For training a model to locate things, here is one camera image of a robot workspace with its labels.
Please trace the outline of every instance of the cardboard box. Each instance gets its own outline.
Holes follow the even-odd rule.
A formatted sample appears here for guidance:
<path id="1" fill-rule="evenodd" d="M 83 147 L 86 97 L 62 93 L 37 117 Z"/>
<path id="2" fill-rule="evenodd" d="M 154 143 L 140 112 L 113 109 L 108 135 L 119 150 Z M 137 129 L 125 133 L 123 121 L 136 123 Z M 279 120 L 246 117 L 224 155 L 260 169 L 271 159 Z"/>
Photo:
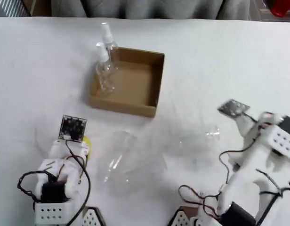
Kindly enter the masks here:
<path id="1" fill-rule="evenodd" d="M 120 48 L 119 70 L 111 76 L 115 91 L 102 96 L 98 77 L 94 75 L 90 105 L 153 118 L 159 101 L 164 58 L 163 53 Z"/>

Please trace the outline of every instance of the electrical wire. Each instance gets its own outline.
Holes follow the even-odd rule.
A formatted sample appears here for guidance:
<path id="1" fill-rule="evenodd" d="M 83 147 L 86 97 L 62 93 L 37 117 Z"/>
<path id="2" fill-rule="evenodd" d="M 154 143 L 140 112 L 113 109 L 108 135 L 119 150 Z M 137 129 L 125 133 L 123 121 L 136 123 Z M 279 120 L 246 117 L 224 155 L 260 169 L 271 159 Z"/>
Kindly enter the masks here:
<path id="1" fill-rule="evenodd" d="M 247 151 L 248 149 L 250 149 L 253 146 L 253 144 L 255 143 L 255 141 L 257 140 L 257 138 L 259 136 L 260 136 L 260 134 L 258 134 L 254 138 L 253 142 L 249 146 L 247 146 L 246 148 L 244 148 L 242 150 L 228 150 L 228 151 L 224 151 L 224 152 L 220 153 L 220 155 L 218 156 L 218 159 L 221 162 L 221 164 L 223 164 L 225 166 L 226 171 L 227 171 L 227 173 L 226 173 L 226 184 L 228 183 L 228 180 L 229 180 L 230 170 L 229 170 L 228 166 L 222 161 L 221 156 L 226 154 L 226 153 L 242 153 L 242 152 Z"/>
<path id="2" fill-rule="evenodd" d="M 276 202 L 276 200 L 281 197 L 283 198 L 283 193 L 285 191 L 290 191 L 290 187 L 284 187 L 281 189 L 281 193 L 282 195 L 280 195 L 280 192 L 278 193 L 272 193 L 272 192 L 268 192 L 268 191 L 265 191 L 265 192 L 261 192 L 260 194 L 272 194 L 274 195 L 272 200 L 270 201 L 270 203 L 268 204 L 268 206 L 266 207 L 265 211 L 263 212 L 261 218 L 258 220 L 258 222 L 256 223 L 255 226 L 261 226 L 261 224 L 263 223 L 263 221 L 265 220 L 266 216 L 268 215 L 269 211 L 271 210 L 272 206 L 274 205 L 274 203 Z"/>
<path id="3" fill-rule="evenodd" d="M 48 176 L 48 182 L 49 183 L 53 183 L 53 182 L 57 181 L 57 178 L 53 174 L 51 174 L 51 173 L 49 173 L 49 172 L 47 172 L 45 170 L 37 170 L 37 171 L 30 171 L 30 172 L 24 173 L 20 177 L 20 179 L 18 180 L 18 183 L 17 183 L 17 188 L 19 190 L 21 190 L 23 193 L 25 193 L 27 196 L 30 196 L 33 199 L 34 202 L 40 202 L 40 200 L 36 197 L 36 195 L 33 194 L 32 191 L 27 191 L 27 190 L 23 189 L 22 181 L 28 175 L 31 175 L 31 174 L 42 174 L 42 173 L 44 173 L 44 174 L 46 174 Z"/>
<path id="4" fill-rule="evenodd" d="M 252 116 L 246 114 L 245 112 L 243 112 L 242 114 L 247 116 L 247 117 L 249 117 L 253 121 L 253 123 L 257 123 L 258 122 L 256 119 L 254 119 Z"/>
<path id="5" fill-rule="evenodd" d="M 207 206 L 205 205 L 205 201 L 206 201 L 206 199 L 209 198 L 209 197 L 211 197 L 211 198 L 218 198 L 220 194 L 221 194 L 221 192 L 218 193 L 217 195 L 207 195 L 207 196 L 203 199 L 203 201 L 202 201 L 202 209 L 203 209 L 203 211 L 205 212 L 205 214 L 209 215 L 210 217 L 213 217 L 215 220 L 217 220 L 220 216 L 219 216 L 218 214 L 216 214 L 215 212 L 214 212 L 214 214 L 216 215 L 216 217 L 213 216 L 213 215 L 211 215 L 211 214 L 209 214 L 209 213 L 206 211 L 206 207 L 207 207 Z"/>
<path id="6" fill-rule="evenodd" d="M 184 202 L 186 202 L 186 203 L 188 203 L 188 204 L 195 204 L 195 205 L 199 205 L 199 206 L 201 206 L 201 205 L 203 205 L 203 203 L 201 203 L 201 202 L 195 202 L 195 201 L 190 201 L 190 200 L 187 200 L 186 198 L 184 198 L 183 197 L 183 195 L 182 195 L 182 193 L 181 193 L 181 189 L 183 188 L 183 187 L 186 187 L 186 188 L 188 188 L 190 191 L 192 191 L 199 199 L 201 199 L 201 200 L 204 200 L 205 199 L 205 197 L 203 197 L 203 196 L 200 196 L 193 188 L 191 188 L 190 186 L 188 186 L 188 185 L 181 185 L 179 188 L 178 188 L 178 194 L 179 194 L 179 196 L 181 197 L 181 199 L 184 201 Z M 205 205 L 205 207 L 207 207 L 208 209 L 210 209 L 214 214 L 215 214 L 215 216 L 218 216 L 217 215 L 217 213 L 216 213 L 216 211 L 215 211 L 215 209 L 212 207 L 212 206 L 209 206 L 209 205 Z"/>
<path id="7" fill-rule="evenodd" d="M 83 159 L 81 156 L 79 156 L 79 155 L 76 155 L 76 157 L 82 159 L 82 161 L 83 161 L 83 166 L 86 167 L 86 163 L 85 163 L 84 159 Z M 68 160 L 68 159 L 70 159 L 70 158 L 73 158 L 73 156 L 68 156 L 65 160 Z M 64 168 L 64 164 L 62 164 L 62 166 L 61 166 L 60 169 L 59 169 L 59 172 L 58 172 L 58 175 L 57 175 L 57 180 L 58 180 L 58 178 L 59 178 L 59 176 L 60 176 L 60 173 L 61 173 L 61 170 L 62 170 L 63 168 Z"/>
<path id="8" fill-rule="evenodd" d="M 70 149 L 70 147 L 68 146 L 68 140 L 65 140 L 65 145 L 67 146 L 67 148 L 69 149 L 69 152 L 71 153 L 72 157 L 77 161 L 77 163 L 81 166 L 83 172 L 85 173 L 85 176 L 87 177 L 88 183 L 89 183 L 89 188 L 88 188 L 88 193 L 87 196 L 82 204 L 82 206 L 80 207 L 80 209 L 77 211 L 77 213 L 73 216 L 73 218 L 65 225 L 65 226 L 70 226 L 74 220 L 82 213 L 83 209 L 85 208 L 88 199 L 89 199 L 89 195 L 90 195 L 90 188 L 91 188 L 91 181 L 89 178 L 89 174 L 86 171 L 85 167 L 82 165 L 82 163 L 79 161 L 79 159 L 74 155 L 74 153 L 72 152 L 72 150 Z"/>
<path id="9" fill-rule="evenodd" d="M 264 176 L 266 176 L 267 177 L 267 179 L 270 181 L 270 182 L 272 182 L 272 184 L 278 189 L 278 191 L 279 192 L 281 192 L 281 189 L 280 189 L 280 187 L 279 187 L 279 185 L 274 181 L 274 179 L 272 179 L 267 173 L 265 173 L 265 172 L 263 172 L 263 171 L 261 171 L 261 170 L 259 170 L 259 169 L 256 169 L 256 171 L 257 172 L 259 172 L 259 173 L 261 173 L 261 174 L 263 174 Z"/>

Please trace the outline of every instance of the red wire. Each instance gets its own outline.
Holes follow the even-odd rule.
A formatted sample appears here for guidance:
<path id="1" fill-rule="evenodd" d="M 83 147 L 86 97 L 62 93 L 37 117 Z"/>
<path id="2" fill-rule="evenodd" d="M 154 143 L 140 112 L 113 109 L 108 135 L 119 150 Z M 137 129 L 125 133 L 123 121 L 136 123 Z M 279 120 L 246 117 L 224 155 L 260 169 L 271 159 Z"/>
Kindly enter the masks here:
<path id="1" fill-rule="evenodd" d="M 205 199 L 205 197 L 202 197 L 202 196 L 200 196 L 193 188 L 191 188 L 190 186 L 188 186 L 188 185 L 181 185 L 179 188 L 178 188 L 178 194 L 179 194 L 179 196 L 181 197 L 181 199 L 184 201 L 184 202 L 186 202 L 186 203 L 188 203 L 188 204 L 195 204 L 195 205 L 199 205 L 199 206 L 202 206 L 202 203 L 200 203 L 200 202 L 195 202 L 195 201 L 190 201 L 190 200 L 187 200 L 187 199 L 185 199 L 184 197 L 183 197 L 183 195 L 181 194 L 181 191 L 180 191 L 180 189 L 181 188 L 183 188 L 183 187 L 186 187 L 186 188 L 188 188 L 190 191 L 192 191 L 198 198 L 200 198 L 200 199 L 202 199 L 202 200 L 204 200 Z M 217 215 L 217 213 L 216 213 L 216 211 L 215 211 L 215 209 L 212 207 L 212 206 L 209 206 L 209 205 L 205 205 L 204 206 L 205 208 L 208 208 L 208 209 L 210 209 L 216 216 L 218 216 Z M 214 219 L 216 219 L 215 218 L 215 216 L 213 216 L 212 214 L 209 214 L 209 213 L 207 213 L 210 217 L 212 217 L 212 218 L 214 218 Z"/>

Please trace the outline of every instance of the black wire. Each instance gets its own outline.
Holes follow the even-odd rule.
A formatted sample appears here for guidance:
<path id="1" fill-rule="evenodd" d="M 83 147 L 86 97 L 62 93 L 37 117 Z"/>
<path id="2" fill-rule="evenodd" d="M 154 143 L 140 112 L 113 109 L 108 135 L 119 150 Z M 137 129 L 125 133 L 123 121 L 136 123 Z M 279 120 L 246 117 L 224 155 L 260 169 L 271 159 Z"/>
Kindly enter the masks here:
<path id="1" fill-rule="evenodd" d="M 85 176 L 88 179 L 88 183 L 89 183 L 89 188 L 88 188 L 88 193 L 87 193 L 87 197 L 84 200 L 84 203 L 82 204 L 82 206 L 80 207 L 80 209 L 77 211 L 77 213 L 74 215 L 74 217 L 69 221 L 69 223 L 67 223 L 65 226 L 70 226 L 74 220 L 81 214 L 81 212 L 83 211 L 83 209 L 85 208 L 88 199 L 89 199 L 89 194 L 90 194 L 90 187 L 91 187 L 91 181 L 89 178 L 89 174 L 86 171 L 85 167 L 81 164 L 81 162 L 79 161 L 79 159 L 74 155 L 74 153 L 72 152 L 72 150 L 70 149 L 70 147 L 68 146 L 68 140 L 65 140 L 65 145 L 67 146 L 67 148 L 69 149 L 69 152 L 71 153 L 71 155 L 73 156 L 73 158 L 77 161 L 77 163 L 81 166 L 83 172 L 85 173 Z"/>
<path id="2" fill-rule="evenodd" d="M 257 140 L 258 137 L 259 137 L 259 135 L 257 137 L 255 137 L 255 139 L 253 140 L 253 142 L 249 146 L 247 146 L 246 148 L 244 148 L 242 150 L 236 150 L 236 151 L 228 150 L 228 151 L 224 151 L 224 152 L 220 153 L 218 159 L 225 166 L 226 171 L 227 171 L 227 173 L 226 173 L 226 184 L 228 183 L 228 180 L 229 180 L 230 170 L 229 170 L 228 166 L 222 161 L 221 156 L 223 154 L 225 154 L 225 153 L 241 153 L 241 152 L 247 151 L 249 148 L 251 148 L 253 146 L 253 144 L 255 143 L 255 141 Z"/>
<path id="3" fill-rule="evenodd" d="M 246 114 L 246 113 L 242 113 L 243 115 L 249 117 L 254 123 L 257 123 L 258 121 L 256 119 L 254 119 L 252 116 Z"/>
<path id="4" fill-rule="evenodd" d="M 271 178 L 267 173 L 265 173 L 265 172 L 263 172 L 263 171 L 261 171 L 261 170 L 259 170 L 259 169 L 256 169 L 256 171 L 259 172 L 259 173 L 261 173 L 261 174 L 263 174 L 264 176 L 266 176 L 267 179 L 269 179 L 269 181 L 272 182 L 273 185 L 278 189 L 278 191 L 280 191 L 280 192 L 279 192 L 279 193 L 280 193 L 280 196 L 282 196 L 281 189 L 280 189 L 280 187 L 278 186 L 278 184 L 274 181 L 274 179 L 272 179 L 272 178 Z"/>
<path id="5" fill-rule="evenodd" d="M 206 198 L 211 197 L 211 198 L 216 198 L 216 199 L 217 199 L 217 198 L 219 197 L 220 194 L 221 194 L 221 192 L 218 193 L 217 195 L 207 195 L 207 196 L 203 199 L 203 201 L 202 201 L 202 209 L 203 209 L 203 211 L 204 211 L 207 215 L 210 216 L 210 214 L 207 213 L 207 211 L 206 211 L 206 205 L 205 205 Z"/>
<path id="6" fill-rule="evenodd" d="M 22 184 L 23 179 L 26 176 L 31 175 L 31 174 L 41 174 L 41 173 L 47 174 L 49 183 L 57 181 L 57 178 L 53 174 L 51 174 L 51 173 L 49 173 L 49 172 L 47 172 L 45 170 L 37 170 L 37 171 L 30 171 L 30 172 L 24 173 L 20 177 L 20 179 L 18 180 L 18 183 L 17 183 L 17 188 L 19 190 L 21 190 L 23 193 L 25 193 L 27 196 L 30 196 L 33 199 L 34 202 L 40 202 L 40 200 L 36 197 L 36 195 L 33 194 L 32 191 L 27 191 L 27 190 L 23 189 L 21 184 Z"/>
<path id="7" fill-rule="evenodd" d="M 290 187 L 285 187 L 285 188 L 282 188 L 281 189 L 281 193 L 283 194 L 285 191 L 290 191 Z M 259 221 L 256 223 L 255 226 L 260 226 L 263 221 L 265 220 L 266 216 L 268 215 L 269 211 L 271 210 L 272 206 L 274 205 L 274 203 L 276 202 L 276 200 L 281 196 L 280 193 L 272 193 L 272 192 L 261 192 L 261 194 L 273 194 L 273 198 L 272 200 L 270 201 L 270 203 L 268 204 L 266 210 L 263 212 L 261 218 L 259 219 Z"/>

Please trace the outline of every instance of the tabletop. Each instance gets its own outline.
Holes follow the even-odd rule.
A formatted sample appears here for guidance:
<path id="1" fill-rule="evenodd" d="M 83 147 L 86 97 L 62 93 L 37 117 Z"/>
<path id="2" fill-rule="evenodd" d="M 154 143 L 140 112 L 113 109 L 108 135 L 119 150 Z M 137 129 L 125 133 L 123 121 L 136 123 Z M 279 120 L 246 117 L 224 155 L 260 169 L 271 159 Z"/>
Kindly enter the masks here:
<path id="1" fill-rule="evenodd" d="M 119 46 L 165 54 L 154 119 L 87 104 L 100 23 L 106 21 Z M 58 133 L 58 126 L 50 125 L 60 123 L 62 114 L 88 119 L 86 135 L 93 144 L 88 205 L 97 206 L 109 226 L 166 225 L 183 204 L 178 186 L 216 193 L 226 175 L 218 154 L 242 147 L 235 123 L 216 110 L 230 98 L 257 112 L 290 116 L 290 23 L 0 18 L 0 225 L 33 225 L 32 201 L 16 188 L 17 181 L 40 166 L 49 138 Z M 218 148 L 197 150 L 194 144 L 190 161 L 184 150 L 158 145 L 196 129 L 190 122 L 217 125 Z M 97 186 L 97 152 L 104 152 L 99 138 L 114 131 L 128 131 L 140 140 L 146 137 L 139 135 L 143 131 L 154 137 L 167 164 L 156 185 L 121 197 Z M 33 189 L 35 182 L 27 179 L 24 186 Z M 245 189 L 239 199 L 255 214 L 257 200 L 246 196 L 253 190 Z M 290 198 L 285 197 L 274 225 L 290 225 Z"/>

